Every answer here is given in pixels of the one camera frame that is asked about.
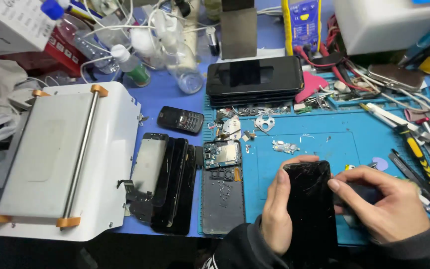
power strip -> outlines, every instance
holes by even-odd
[[[186,17],[187,20],[181,20],[179,21],[183,25],[183,31],[188,30],[195,30],[198,28],[198,14],[200,12],[200,0],[187,0],[186,1],[190,5],[190,14]],[[175,3],[171,2],[172,4],[172,14],[182,17],[182,14],[180,13],[179,8],[175,5]],[[190,33],[183,33],[183,39],[185,41],[185,44],[192,50],[194,55],[197,55],[197,32],[190,32]]]

screwdriver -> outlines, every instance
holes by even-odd
[[[421,147],[409,130],[408,125],[398,125],[394,130],[405,138],[406,146],[410,148],[412,154],[418,159],[430,184],[430,165],[422,153]]]

blue silicone repair mat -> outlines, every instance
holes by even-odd
[[[329,80],[332,73],[321,74]],[[414,105],[407,98],[399,101]],[[389,160],[391,149],[396,149],[411,165],[417,167],[405,150],[401,137],[393,130],[374,118],[359,107],[359,101],[337,102],[330,99],[336,111],[316,109],[311,113],[273,115],[275,126],[265,134],[257,131],[254,140],[242,143],[243,152],[243,186],[245,192],[245,212],[248,223],[253,223],[261,214],[267,196],[267,188],[271,184],[280,164],[297,155],[317,155],[320,160],[330,163],[331,172],[336,175],[345,169],[346,165],[367,165],[374,157],[380,157],[388,162],[386,173],[403,178],[402,173]],[[404,118],[403,108],[396,104],[386,103],[384,99],[374,99],[372,102],[383,109]],[[206,98],[206,123],[215,118],[213,110]],[[240,119],[242,131],[254,130],[256,116]],[[212,141],[215,137],[212,130],[204,128],[204,141]],[[296,144],[300,151],[293,155],[277,152],[272,148],[273,140]],[[246,145],[251,147],[246,152]],[[365,231],[351,229],[344,218],[336,216],[338,243],[345,246],[364,245],[368,242]]]

blue table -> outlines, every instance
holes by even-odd
[[[257,9],[279,6],[279,0],[256,0]],[[326,39],[326,21],[334,14],[331,0],[322,1],[322,40]],[[282,23],[278,18],[267,15],[258,16],[258,48],[274,49],[284,48],[285,34]],[[202,73],[207,71],[209,63],[202,62],[199,69]],[[144,88],[129,88],[126,83],[128,92],[142,104],[142,114],[149,119],[143,122],[137,133],[137,141],[134,150],[134,156],[140,148],[140,142],[144,133],[163,133],[174,138],[186,138],[189,144],[202,145],[201,133],[199,135],[187,135],[160,128],[157,123],[157,115],[164,105],[173,106],[188,111],[202,113],[203,97],[205,88],[193,95],[184,94],[177,86],[176,81],[166,71],[153,71],[152,82]],[[200,204],[200,173],[197,172],[194,185],[194,198],[192,202],[192,218],[190,222],[190,232],[188,236],[201,237],[197,232],[197,214],[198,205]],[[134,216],[124,218],[122,227],[113,229],[117,233],[143,234],[143,235],[161,235],[155,233],[149,225],[138,221]]]

person's left hand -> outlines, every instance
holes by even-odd
[[[319,159],[318,156],[301,155],[283,162],[275,179],[268,187],[260,229],[266,243],[277,255],[281,256],[286,253],[290,247],[293,232],[291,218],[286,210],[291,190],[290,178],[288,173],[283,170],[283,166],[299,162],[316,162]]]

